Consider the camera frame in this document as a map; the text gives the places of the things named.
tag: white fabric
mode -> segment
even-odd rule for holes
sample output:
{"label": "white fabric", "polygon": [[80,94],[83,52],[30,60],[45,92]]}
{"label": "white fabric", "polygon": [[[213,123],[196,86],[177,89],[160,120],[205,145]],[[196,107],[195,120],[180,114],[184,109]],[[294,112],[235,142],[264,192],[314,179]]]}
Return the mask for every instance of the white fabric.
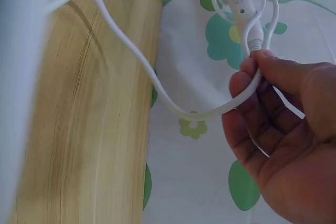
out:
{"label": "white fabric", "polygon": [[[314,1],[336,11],[336,0]],[[268,2],[261,19],[264,27],[271,11]],[[200,0],[172,0],[163,7],[156,71],[167,93],[185,110],[205,111],[231,98],[228,82],[236,69],[227,59],[214,60],[207,52],[205,31],[214,15]],[[279,22],[288,28],[273,36],[271,50],[278,57],[335,62],[335,14],[309,2],[291,1],[280,3]],[[143,213],[144,224],[288,223],[262,197],[250,210],[236,206],[228,185],[236,158],[220,118],[204,122],[206,132],[202,133],[201,126],[195,139],[182,135],[180,124],[158,98],[151,111],[148,167],[152,191]]]}

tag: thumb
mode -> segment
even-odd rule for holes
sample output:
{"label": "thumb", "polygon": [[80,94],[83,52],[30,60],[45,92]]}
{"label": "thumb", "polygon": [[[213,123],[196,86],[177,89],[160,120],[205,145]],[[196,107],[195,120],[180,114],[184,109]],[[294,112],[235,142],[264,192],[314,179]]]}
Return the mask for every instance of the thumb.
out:
{"label": "thumb", "polygon": [[270,84],[290,94],[300,94],[310,71],[319,65],[281,60],[266,50],[254,51],[250,56],[257,61],[262,75]]}

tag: wooden surface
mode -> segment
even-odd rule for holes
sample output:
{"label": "wooden surface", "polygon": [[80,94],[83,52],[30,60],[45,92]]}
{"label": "wooden surface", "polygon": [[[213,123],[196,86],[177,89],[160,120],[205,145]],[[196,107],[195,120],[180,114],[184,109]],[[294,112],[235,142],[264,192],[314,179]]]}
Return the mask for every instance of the wooden surface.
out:
{"label": "wooden surface", "polygon": [[[104,2],[154,63],[162,0]],[[152,86],[92,0],[50,24],[10,222],[142,223]]]}

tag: hand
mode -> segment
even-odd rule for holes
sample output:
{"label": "hand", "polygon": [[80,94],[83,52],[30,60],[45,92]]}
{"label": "hand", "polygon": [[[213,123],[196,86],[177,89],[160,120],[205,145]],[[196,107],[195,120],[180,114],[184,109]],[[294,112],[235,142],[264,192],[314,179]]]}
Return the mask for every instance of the hand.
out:
{"label": "hand", "polygon": [[[336,66],[254,52],[232,76],[233,97],[257,65],[264,76],[257,92],[223,115],[228,143],[276,213],[293,223],[336,223]],[[273,86],[306,117],[288,109]]]}

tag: white cable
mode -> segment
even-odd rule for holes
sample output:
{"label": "white cable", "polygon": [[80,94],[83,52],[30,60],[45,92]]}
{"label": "white cable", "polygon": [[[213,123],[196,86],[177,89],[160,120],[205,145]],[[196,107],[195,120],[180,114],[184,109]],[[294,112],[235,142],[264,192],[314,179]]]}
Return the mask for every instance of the white cable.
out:
{"label": "white cable", "polygon": [[[47,13],[52,13],[53,11],[55,11],[56,9],[58,9],[59,7],[61,7],[62,5],[66,4],[69,1],[70,0],[53,0],[47,6],[46,12]],[[165,90],[162,87],[159,79],[157,78],[152,66],[147,61],[147,59],[142,54],[142,52],[136,47],[136,45],[133,42],[131,42],[129,40],[129,38],[116,25],[114,20],[111,18],[108,10],[106,9],[103,0],[94,0],[94,1],[96,2],[96,4],[97,4],[98,8],[100,9],[104,19],[106,20],[108,25],[111,27],[111,29],[132,50],[132,52],[135,54],[137,59],[144,66],[145,71],[149,75],[156,91],[158,92],[159,97],[168,106],[168,108],[173,113],[178,115],[179,117],[184,118],[186,120],[190,120],[190,121],[201,121],[201,120],[208,119],[212,116],[219,116],[219,115],[225,114],[228,111],[231,111],[235,107],[242,104],[244,101],[246,101],[255,92],[256,88],[258,87],[260,79],[261,79],[261,72],[260,72],[259,69],[257,70],[256,75],[253,77],[250,85],[242,93],[240,93],[238,96],[236,96],[235,98],[233,98],[229,102],[223,104],[222,106],[219,106],[219,107],[217,107],[215,109],[212,109],[208,112],[197,113],[197,114],[196,113],[189,113],[187,111],[182,110],[171,100],[171,98],[165,92]],[[242,42],[243,42],[244,51],[245,51],[247,56],[249,55],[249,50],[248,50],[247,43],[246,43],[247,35],[248,35],[249,30],[253,27],[254,23],[262,15],[262,12],[265,8],[264,7],[265,2],[266,2],[266,0],[262,0],[261,11],[258,11],[256,13],[255,17],[251,21],[248,22],[248,24],[247,24],[247,26],[244,30],[244,35],[243,35],[243,38],[242,38]],[[274,15],[273,15],[273,18],[272,18],[272,21],[271,21],[270,28],[268,30],[268,34],[266,35],[266,39],[264,40],[263,48],[265,48],[265,49],[269,48],[269,41],[270,41],[271,36],[274,32],[274,29],[275,29],[275,26],[276,26],[276,23],[277,23],[277,20],[278,20],[278,16],[279,16],[279,5],[278,5],[277,0],[272,0],[272,2],[273,2],[273,6],[274,6]],[[221,15],[221,17],[224,17],[224,15],[222,15],[222,10],[219,8],[216,0],[215,0],[215,4],[213,3],[213,5],[214,5],[217,13],[219,15]]]}

